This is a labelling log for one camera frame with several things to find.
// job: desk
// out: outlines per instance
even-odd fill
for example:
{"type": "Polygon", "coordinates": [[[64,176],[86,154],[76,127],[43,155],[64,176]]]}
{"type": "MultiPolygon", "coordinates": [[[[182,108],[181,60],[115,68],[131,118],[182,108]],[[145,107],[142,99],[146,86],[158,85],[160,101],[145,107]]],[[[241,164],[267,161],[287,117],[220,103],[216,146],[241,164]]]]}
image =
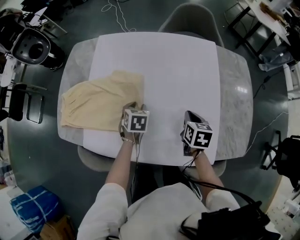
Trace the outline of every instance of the desk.
{"type": "Polygon", "coordinates": [[[245,37],[242,37],[241,35],[239,35],[239,33],[237,33],[242,38],[242,40],[236,45],[236,48],[238,48],[241,44],[245,43],[256,56],[259,56],[263,52],[263,50],[269,45],[269,43],[273,40],[273,38],[276,36],[276,34],[287,44],[290,44],[289,40],[286,37],[287,31],[285,30],[285,28],[278,21],[275,21],[273,18],[271,18],[268,14],[263,13],[262,10],[260,9],[259,4],[261,3],[261,0],[258,0],[258,1],[254,0],[253,2],[251,2],[249,0],[245,0],[245,2],[248,4],[248,7],[244,11],[242,11],[235,18],[235,20],[233,20],[233,22],[231,24],[229,24],[228,28],[233,30],[235,33],[237,33],[237,31],[233,27],[250,10],[253,11],[253,13],[255,14],[255,16],[259,22],[245,35],[245,37]],[[271,29],[272,34],[265,41],[265,43],[261,46],[261,48],[258,51],[256,51],[251,46],[251,44],[247,41],[247,39],[250,36],[252,36],[258,30],[258,28],[261,27],[262,25],[265,25],[267,28],[271,29]]]}
{"type": "MultiPolygon", "coordinates": [[[[97,38],[78,43],[67,60],[60,83],[57,126],[60,138],[83,146],[83,129],[61,127],[61,95],[89,79],[97,38]]],[[[220,74],[220,126],[216,160],[242,157],[248,147],[252,126],[253,95],[246,60],[217,46],[220,74]]]]}

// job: white shirt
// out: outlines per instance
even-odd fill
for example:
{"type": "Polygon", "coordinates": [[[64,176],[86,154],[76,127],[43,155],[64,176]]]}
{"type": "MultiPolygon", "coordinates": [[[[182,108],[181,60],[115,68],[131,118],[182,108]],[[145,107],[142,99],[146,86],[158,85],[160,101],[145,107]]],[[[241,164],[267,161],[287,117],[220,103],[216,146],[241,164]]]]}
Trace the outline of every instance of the white shirt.
{"type": "Polygon", "coordinates": [[[105,184],[78,229],[78,240],[186,239],[181,223],[197,228],[201,213],[222,208],[239,208],[231,193],[212,190],[206,207],[184,184],[158,188],[128,208],[125,190],[115,183],[105,184]]]}

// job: yellow towel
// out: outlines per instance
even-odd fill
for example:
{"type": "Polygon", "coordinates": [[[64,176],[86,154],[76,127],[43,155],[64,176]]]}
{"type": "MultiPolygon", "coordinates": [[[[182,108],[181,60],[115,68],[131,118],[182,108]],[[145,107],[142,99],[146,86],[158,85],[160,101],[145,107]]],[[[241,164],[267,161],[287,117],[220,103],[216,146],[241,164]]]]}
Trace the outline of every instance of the yellow towel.
{"type": "Polygon", "coordinates": [[[81,82],[62,95],[62,126],[118,131],[122,108],[130,102],[141,107],[144,77],[125,71],[81,82]]]}

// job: blue plastic bag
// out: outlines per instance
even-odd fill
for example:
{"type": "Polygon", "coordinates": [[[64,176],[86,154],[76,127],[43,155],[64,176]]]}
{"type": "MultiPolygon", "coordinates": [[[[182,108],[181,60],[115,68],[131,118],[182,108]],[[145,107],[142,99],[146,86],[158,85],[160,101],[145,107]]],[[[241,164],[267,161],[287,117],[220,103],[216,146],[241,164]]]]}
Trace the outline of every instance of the blue plastic bag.
{"type": "Polygon", "coordinates": [[[62,215],[59,198],[42,186],[10,201],[13,211],[32,233],[41,232],[45,222],[62,215]]]}

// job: white wire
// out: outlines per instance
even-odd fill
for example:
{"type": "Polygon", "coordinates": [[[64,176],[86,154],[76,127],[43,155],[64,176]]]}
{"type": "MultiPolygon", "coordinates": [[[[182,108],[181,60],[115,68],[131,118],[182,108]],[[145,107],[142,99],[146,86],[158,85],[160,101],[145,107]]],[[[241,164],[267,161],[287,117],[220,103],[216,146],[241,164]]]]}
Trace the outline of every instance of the white wire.
{"type": "Polygon", "coordinates": [[[246,151],[246,153],[244,154],[244,156],[247,154],[247,152],[250,150],[250,148],[252,147],[252,145],[253,145],[253,143],[254,143],[254,141],[255,141],[255,138],[256,138],[256,136],[257,136],[257,134],[258,133],[260,133],[260,132],[262,132],[263,130],[265,130],[267,127],[269,127],[269,126],[271,126],[271,124],[274,122],[274,121],[276,121],[277,120],[277,118],[279,118],[282,114],[287,114],[288,115],[288,113],[287,112],[282,112],[282,113],[280,113],[272,122],[270,122],[267,126],[265,126],[263,129],[261,129],[261,130],[259,130],[259,131],[257,131],[256,133],[255,133],[255,136],[254,136],[254,138],[253,138],[253,140],[252,140],[252,143],[251,143],[251,145],[250,145],[250,147],[247,149],[247,151],[246,151]]]}
{"type": "Polygon", "coordinates": [[[117,7],[116,7],[115,5],[111,4],[110,0],[108,0],[108,4],[106,4],[106,5],[101,9],[101,12],[103,12],[103,13],[104,13],[104,12],[107,12],[109,9],[111,9],[112,7],[114,7],[114,8],[116,9],[117,23],[121,26],[123,32],[136,32],[136,29],[135,29],[135,28],[131,28],[131,29],[128,29],[128,28],[127,28],[127,26],[126,26],[126,20],[125,20],[125,18],[124,18],[123,12],[122,12],[122,10],[121,10],[119,1],[117,1],[117,4],[118,4],[118,7],[119,7],[120,12],[122,13],[122,18],[123,18],[123,20],[124,20],[124,27],[125,27],[125,29],[126,29],[127,31],[125,31],[124,28],[123,28],[123,26],[122,26],[122,24],[119,23],[119,19],[118,19],[118,9],[117,9],[117,7]]]}

